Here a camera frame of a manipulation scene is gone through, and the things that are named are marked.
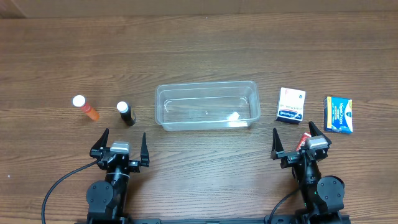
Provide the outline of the red white sachet box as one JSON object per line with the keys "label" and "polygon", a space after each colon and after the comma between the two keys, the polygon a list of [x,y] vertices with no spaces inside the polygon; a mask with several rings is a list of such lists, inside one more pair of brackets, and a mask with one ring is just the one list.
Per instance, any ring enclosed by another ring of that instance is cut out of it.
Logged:
{"label": "red white sachet box", "polygon": [[297,147],[296,147],[296,150],[299,151],[300,148],[301,148],[302,146],[304,146],[305,141],[306,141],[308,138],[310,138],[311,136],[312,136],[312,135],[311,135],[310,133],[308,133],[308,132],[303,133],[303,134],[302,134],[302,137],[300,138],[300,141],[298,142],[298,145],[297,145]]}

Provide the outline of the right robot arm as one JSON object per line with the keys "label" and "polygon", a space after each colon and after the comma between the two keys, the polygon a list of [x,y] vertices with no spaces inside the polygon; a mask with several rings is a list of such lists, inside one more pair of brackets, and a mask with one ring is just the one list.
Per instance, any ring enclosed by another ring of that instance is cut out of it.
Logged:
{"label": "right robot arm", "polygon": [[[286,195],[264,219],[265,223],[294,224],[348,224],[349,215],[342,215],[345,183],[337,176],[322,176],[318,161],[327,158],[332,142],[314,124],[309,122],[311,137],[298,151],[284,151],[276,129],[273,129],[271,159],[280,160],[281,168],[291,168],[298,189]],[[305,208],[293,215],[276,215],[282,203],[297,192],[302,194]]]}

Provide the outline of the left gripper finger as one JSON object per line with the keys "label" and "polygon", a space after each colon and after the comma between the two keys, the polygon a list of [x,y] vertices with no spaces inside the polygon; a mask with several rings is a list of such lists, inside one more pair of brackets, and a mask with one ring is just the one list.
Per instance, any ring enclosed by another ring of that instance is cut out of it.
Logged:
{"label": "left gripper finger", "polygon": [[100,150],[107,146],[109,136],[109,129],[106,128],[102,136],[96,141],[96,143],[91,148],[92,150]]}
{"label": "left gripper finger", "polygon": [[146,141],[146,134],[143,133],[142,135],[142,144],[141,144],[141,164],[148,164],[149,163],[149,151],[147,148],[147,141]]}

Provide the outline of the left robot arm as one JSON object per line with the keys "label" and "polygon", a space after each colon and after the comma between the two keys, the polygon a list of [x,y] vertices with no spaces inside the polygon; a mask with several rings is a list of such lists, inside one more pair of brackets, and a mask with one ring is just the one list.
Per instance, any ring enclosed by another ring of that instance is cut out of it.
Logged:
{"label": "left robot arm", "polygon": [[150,163],[146,136],[142,136],[141,153],[138,161],[131,160],[130,144],[115,141],[108,147],[109,130],[90,149],[90,156],[104,170],[105,178],[94,182],[86,192],[89,209],[87,223],[132,223],[131,217],[124,212],[127,188],[131,173],[139,173],[141,167]]}

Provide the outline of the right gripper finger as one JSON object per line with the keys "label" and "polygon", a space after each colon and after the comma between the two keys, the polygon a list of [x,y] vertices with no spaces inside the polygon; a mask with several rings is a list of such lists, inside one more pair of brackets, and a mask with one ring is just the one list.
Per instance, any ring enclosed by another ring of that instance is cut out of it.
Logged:
{"label": "right gripper finger", "polygon": [[271,154],[280,154],[284,152],[284,148],[282,145],[282,142],[280,140],[280,137],[278,135],[277,129],[274,128],[272,130],[272,149],[271,149]]}
{"label": "right gripper finger", "polygon": [[332,144],[332,141],[326,137],[315,125],[315,123],[313,121],[309,121],[308,122],[309,125],[309,130],[310,130],[310,134],[312,135],[312,137],[315,136],[323,136],[327,142],[327,144],[330,146]]}

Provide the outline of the black bottle white cap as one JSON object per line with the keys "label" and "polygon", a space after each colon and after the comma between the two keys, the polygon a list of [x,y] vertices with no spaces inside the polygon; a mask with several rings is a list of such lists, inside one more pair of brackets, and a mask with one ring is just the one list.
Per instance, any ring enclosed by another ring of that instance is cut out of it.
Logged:
{"label": "black bottle white cap", "polygon": [[133,126],[136,123],[136,115],[129,104],[127,104],[125,101],[120,101],[117,103],[116,108],[121,115],[121,119],[128,126]]}

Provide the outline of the white Hansaplast plaster box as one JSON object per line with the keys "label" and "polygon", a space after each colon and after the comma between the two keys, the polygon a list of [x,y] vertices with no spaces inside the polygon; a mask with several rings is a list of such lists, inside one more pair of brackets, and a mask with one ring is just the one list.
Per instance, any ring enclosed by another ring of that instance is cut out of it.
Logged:
{"label": "white Hansaplast plaster box", "polygon": [[305,97],[303,90],[281,87],[275,120],[290,124],[303,121]]}

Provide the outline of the orange tube white cap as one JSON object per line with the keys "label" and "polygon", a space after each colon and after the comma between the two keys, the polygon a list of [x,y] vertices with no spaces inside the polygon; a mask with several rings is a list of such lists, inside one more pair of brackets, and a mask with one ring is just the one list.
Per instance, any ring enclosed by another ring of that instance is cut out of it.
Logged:
{"label": "orange tube white cap", "polygon": [[86,101],[83,95],[76,95],[72,99],[73,106],[79,108],[93,121],[97,121],[100,118],[98,112]]}

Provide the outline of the blue VapoDrops box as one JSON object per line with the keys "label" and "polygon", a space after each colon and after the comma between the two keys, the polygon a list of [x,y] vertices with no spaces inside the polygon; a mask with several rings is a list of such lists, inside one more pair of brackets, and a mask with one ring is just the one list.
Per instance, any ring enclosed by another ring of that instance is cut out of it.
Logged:
{"label": "blue VapoDrops box", "polygon": [[352,100],[335,96],[324,99],[324,130],[334,133],[353,133]]}

